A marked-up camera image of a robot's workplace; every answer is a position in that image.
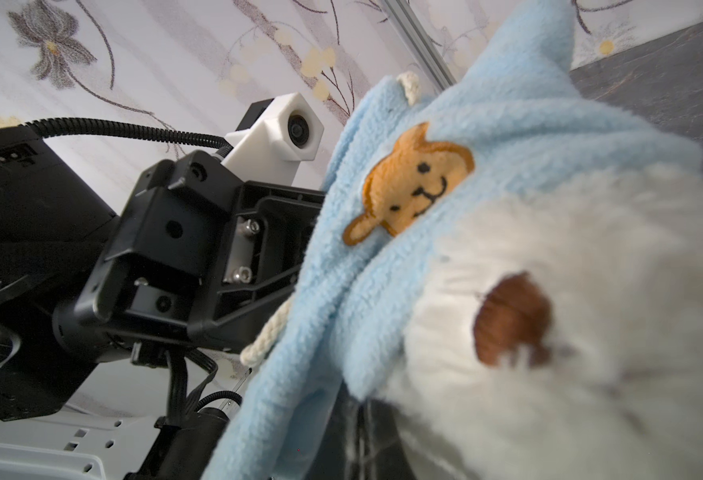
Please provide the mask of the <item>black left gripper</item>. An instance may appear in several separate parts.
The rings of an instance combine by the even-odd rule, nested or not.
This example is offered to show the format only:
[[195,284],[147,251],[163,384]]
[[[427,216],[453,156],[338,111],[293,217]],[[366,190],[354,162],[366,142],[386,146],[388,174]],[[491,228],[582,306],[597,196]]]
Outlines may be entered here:
[[244,181],[195,151],[141,174],[81,292],[53,332],[80,359],[141,341],[237,354],[291,296],[319,191]]

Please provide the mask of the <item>light blue fleece hoodie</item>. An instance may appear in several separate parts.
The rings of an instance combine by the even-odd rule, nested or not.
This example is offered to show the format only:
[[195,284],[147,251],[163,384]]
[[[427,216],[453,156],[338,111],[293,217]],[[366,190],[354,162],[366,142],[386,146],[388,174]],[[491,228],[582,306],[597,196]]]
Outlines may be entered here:
[[[285,330],[205,478],[305,476],[339,388],[363,401],[383,385],[435,243],[481,203],[605,168],[669,162],[699,170],[703,152],[695,142],[579,95],[569,78],[575,17],[568,1],[523,1],[441,95],[409,101],[393,78],[365,95],[329,163]],[[365,210],[365,181],[417,126],[432,146],[465,148],[475,170],[457,187],[429,194],[403,232],[375,227],[354,240],[350,224]]]

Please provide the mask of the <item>white plush teddy bear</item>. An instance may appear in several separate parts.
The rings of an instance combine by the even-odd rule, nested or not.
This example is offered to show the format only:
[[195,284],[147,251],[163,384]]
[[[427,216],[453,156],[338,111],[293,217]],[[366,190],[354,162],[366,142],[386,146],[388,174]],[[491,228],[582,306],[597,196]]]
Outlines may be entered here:
[[481,203],[437,242],[379,397],[441,477],[703,479],[703,178]]

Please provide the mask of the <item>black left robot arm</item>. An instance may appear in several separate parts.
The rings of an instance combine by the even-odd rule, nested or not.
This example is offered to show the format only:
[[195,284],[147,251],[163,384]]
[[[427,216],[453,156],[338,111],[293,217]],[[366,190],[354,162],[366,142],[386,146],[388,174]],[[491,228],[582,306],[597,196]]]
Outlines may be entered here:
[[293,292],[324,196],[195,151],[143,171],[115,213],[37,127],[0,129],[0,420],[59,412],[103,362],[172,371],[237,353]]

